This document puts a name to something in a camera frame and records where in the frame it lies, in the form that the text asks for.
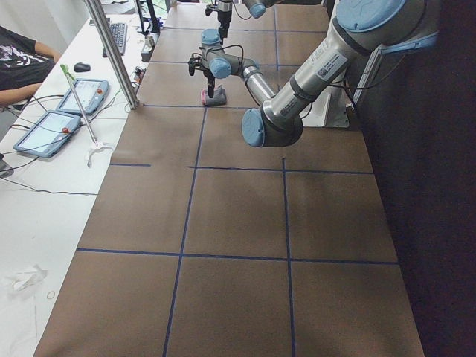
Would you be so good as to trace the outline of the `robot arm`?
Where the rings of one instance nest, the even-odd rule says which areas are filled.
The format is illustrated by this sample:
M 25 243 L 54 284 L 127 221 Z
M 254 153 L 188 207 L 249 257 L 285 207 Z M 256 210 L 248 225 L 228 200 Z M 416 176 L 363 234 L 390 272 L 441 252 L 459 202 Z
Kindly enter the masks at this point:
M 248 18 L 243 18 L 239 15 L 237 10 L 234 10 L 235 2 L 234 1 L 214 1 L 211 4 L 207 4 L 205 8 L 205 15 L 211 16 L 212 13 L 217 14 L 217 19 L 219 22 L 218 32 L 219 38 L 221 40 L 228 37 L 228 30 L 232 21 L 232 13 L 235 13 L 244 20 L 250 18 L 258 19 L 260 18 L 265 11 L 277 4 L 290 4 L 290 5 L 316 5 L 321 4 L 325 8 L 328 8 L 328 4 L 334 5 L 334 1 L 275 1 L 275 0 L 245 0 L 242 1 L 246 9 L 249 12 Z
M 225 53 L 232 1 L 208 4 L 205 14 L 216 13 L 217 29 L 202 31 L 200 53 L 192 54 L 189 73 L 202 71 L 208 80 L 202 102 L 213 102 L 215 81 L 238 76 L 258 108 L 242 119 L 242 136 L 252 147 L 285 147 L 302 135 L 301 112 L 332 85 L 353 60 L 380 46 L 391 51 L 418 51 L 432 46 L 438 34 L 440 1 L 336 1 L 326 38 L 290 77 L 279 92 L 265 81 L 258 64 L 243 55 Z

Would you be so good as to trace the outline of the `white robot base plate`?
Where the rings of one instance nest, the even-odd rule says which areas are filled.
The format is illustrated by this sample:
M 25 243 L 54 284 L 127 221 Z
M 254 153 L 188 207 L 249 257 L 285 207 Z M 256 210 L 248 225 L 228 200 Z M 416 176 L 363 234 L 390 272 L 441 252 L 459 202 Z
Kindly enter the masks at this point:
M 342 88 L 329 86 L 317 100 L 301 112 L 305 127 L 347 128 L 347 95 Z

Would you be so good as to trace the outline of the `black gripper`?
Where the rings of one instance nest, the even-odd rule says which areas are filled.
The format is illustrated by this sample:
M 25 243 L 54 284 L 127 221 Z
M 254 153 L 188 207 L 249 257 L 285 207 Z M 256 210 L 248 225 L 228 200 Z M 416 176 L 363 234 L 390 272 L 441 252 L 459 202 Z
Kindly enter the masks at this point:
M 208 4 L 205 8 L 205 15 L 210 16 L 212 12 L 217 12 L 220 38 L 227 38 L 231 23 L 231 2 L 215 1 L 213 4 Z
M 190 76 L 194 76 L 196 71 L 202 71 L 204 76 L 208 79 L 207 92 L 208 97 L 214 96 L 214 80 L 216 77 L 212 74 L 211 70 L 204 64 L 204 60 L 201 54 L 192 53 L 187 62 L 188 72 Z

